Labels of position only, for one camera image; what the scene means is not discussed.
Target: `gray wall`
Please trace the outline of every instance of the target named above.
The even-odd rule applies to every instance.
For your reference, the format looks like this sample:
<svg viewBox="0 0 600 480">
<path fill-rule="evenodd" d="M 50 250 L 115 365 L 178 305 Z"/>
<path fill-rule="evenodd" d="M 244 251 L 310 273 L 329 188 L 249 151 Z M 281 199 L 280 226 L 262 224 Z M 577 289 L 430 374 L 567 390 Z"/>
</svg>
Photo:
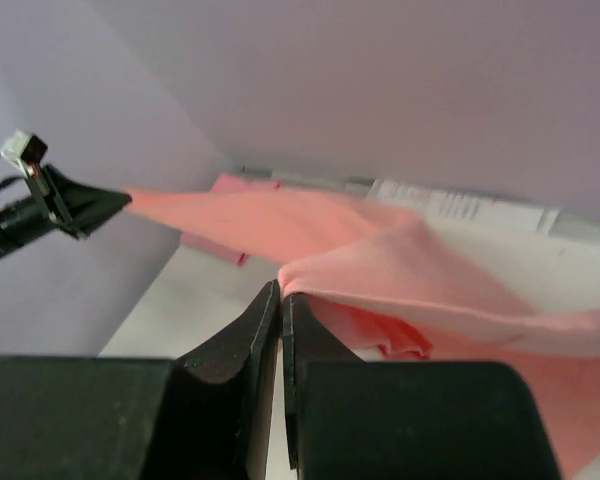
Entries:
<svg viewBox="0 0 600 480">
<path fill-rule="evenodd" d="M 207 188 L 227 167 L 80 0 L 0 1 L 0 145 L 17 127 L 83 183 Z M 98 352 L 176 245 L 176 232 L 123 214 L 87 242 L 53 234 L 0 262 L 0 352 Z"/>
<path fill-rule="evenodd" d="M 600 218 L 600 0 L 87 0 L 237 161 Z"/>
</svg>

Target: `white table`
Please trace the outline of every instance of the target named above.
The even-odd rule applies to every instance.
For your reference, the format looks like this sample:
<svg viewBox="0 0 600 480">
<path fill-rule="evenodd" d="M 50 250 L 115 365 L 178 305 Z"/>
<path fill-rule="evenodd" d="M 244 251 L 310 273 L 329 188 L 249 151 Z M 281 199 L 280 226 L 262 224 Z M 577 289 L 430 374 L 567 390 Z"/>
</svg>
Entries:
<svg viewBox="0 0 600 480">
<path fill-rule="evenodd" d="M 434 226 L 448 245 L 539 307 L 556 311 L 600 306 L 600 246 L 464 222 Z M 503 248 L 509 255 L 501 254 Z M 259 258 L 236 268 L 180 247 L 102 355 L 176 358 L 237 318 L 276 271 Z M 288 467 L 282 387 L 279 356 L 267 463 L 267 478 L 276 480 L 296 478 Z M 600 457 L 576 478 L 600 480 Z"/>
</svg>

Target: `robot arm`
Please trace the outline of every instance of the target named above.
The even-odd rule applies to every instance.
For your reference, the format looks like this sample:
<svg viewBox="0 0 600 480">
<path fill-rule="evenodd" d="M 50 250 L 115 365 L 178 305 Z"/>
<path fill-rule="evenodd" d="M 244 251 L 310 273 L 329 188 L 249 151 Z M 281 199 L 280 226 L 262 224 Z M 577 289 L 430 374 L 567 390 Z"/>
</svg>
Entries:
<svg viewBox="0 0 600 480">
<path fill-rule="evenodd" d="M 24 180 L 31 194 L 0 210 L 0 259 L 59 229 L 85 239 L 118 213 L 131 197 L 75 183 L 52 165 L 41 166 L 47 145 L 36 135 L 16 131 L 0 156 L 20 175 L 0 182 L 0 192 Z"/>
</svg>

